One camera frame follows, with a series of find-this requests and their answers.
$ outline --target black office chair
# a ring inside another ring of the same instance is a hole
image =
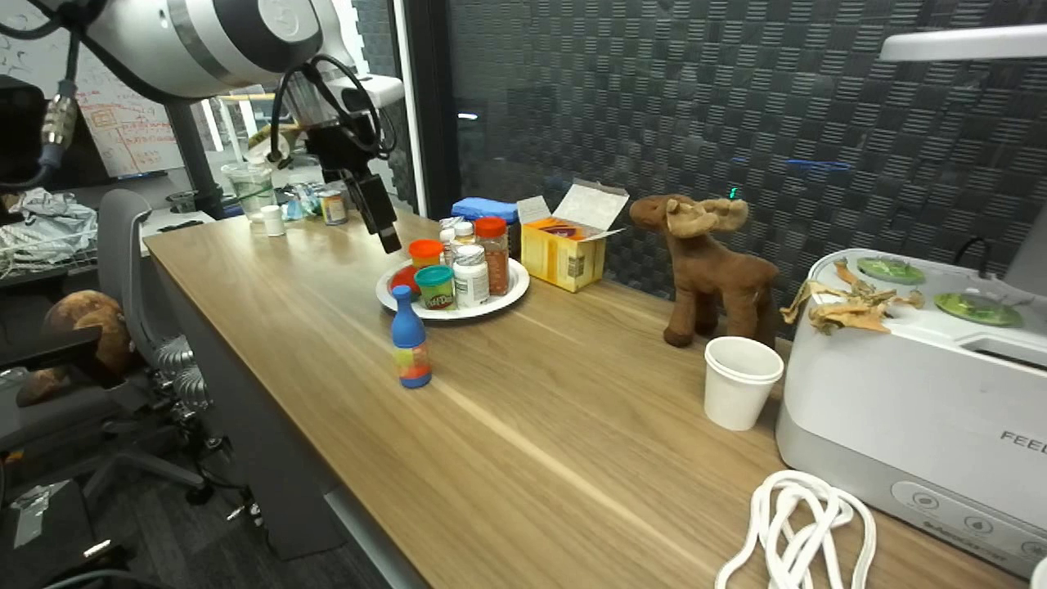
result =
[[[171,442],[188,442],[188,431],[200,426],[194,412],[209,407],[194,352],[176,333],[162,280],[144,259],[141,224],[157,205],[165,205],[165,197],[128,191],[105,192],[97,205],[97,293],[122,301],[144,369],[117,386],[82,386],[38,407],[19,407],[15,381],[30,368],[90,362],[97,333],[45,342],[37,353],[0,352],[0,499],[4,476],[19,462],[60,462],[62,453],[85,445],[97,453],[72,465],[60,462],[45,476],[79,482],[90,512],[126,469],[182,484],[197,499],[209,494],[209,478],[157,454]]]

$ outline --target small figurine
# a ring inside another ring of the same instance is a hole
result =
[[[690,347],[695,333],[717,333],[720,310],[727,314],[722,333],[771,344],[778,270],[712,239],[712,232],[734,232],[748,218],[742,200],[642,197],[628,217],[642,228],[664,232],[675,262],[675,314],[664,344]]]

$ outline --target yellow box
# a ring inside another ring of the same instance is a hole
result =
[[[565,293],[584,293],[601,280],[610,226],[628,203],[626,191],[599,185],[573,185],[558,213],[543,197],[516,203],[520,217],[520,262],[524,270]]]

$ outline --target toy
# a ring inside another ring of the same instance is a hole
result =
[[[727,314],[727,333],[771,344],[771,284],[778,270],[712,239],[712,232],[734,232],[748,218],[742,200],[642,197],[628,205],[628,217],[636,226],[667,239],[675,310],[664,326],[664,344],[690,347],[695,333],[717,333],[720,310]]]
[[[122,304],[103,293],[72,293],[42,318],[42,333],[103,330],[91,368],[42,368],[27,376],[15,402],[32,407],[62,397],[82,384],[115,386],[135,362],[135,344]]]

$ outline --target white appliance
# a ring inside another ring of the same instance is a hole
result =
[[[875,250],[825,257],[807,280],[843,287],[840,259],[865,283],[919,293],[925,304],[896,308],[889,333],[823,333],[807,314],[836,297],[807,301],[777,431],[787,465],[1032,577],[1047,557],[1047,297]],[[865,274],[865,262],[885,259],[922,283]],[[1010,314],[964,320],[944,310],[938,294],[972,294]]]

